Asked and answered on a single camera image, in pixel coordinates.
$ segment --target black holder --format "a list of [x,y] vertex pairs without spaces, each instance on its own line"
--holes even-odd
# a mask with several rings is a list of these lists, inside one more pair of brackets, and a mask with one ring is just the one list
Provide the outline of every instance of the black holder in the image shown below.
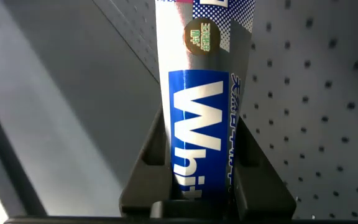
[[[120,198],[127,218],[222,219],[223,207],[207,201],[175,200],[170,151],[160,108]],[[234,159],[235,204],[229,219],[290,220],[296,202],[239,119]]]

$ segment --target gold sticker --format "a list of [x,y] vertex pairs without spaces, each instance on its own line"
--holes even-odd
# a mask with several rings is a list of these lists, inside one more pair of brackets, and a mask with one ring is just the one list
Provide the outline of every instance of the gold sticker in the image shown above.
[[214,21],[197,18],[185,27],[183,40],[188,51],[194,55],[206,55],[219,49],[221,33]]

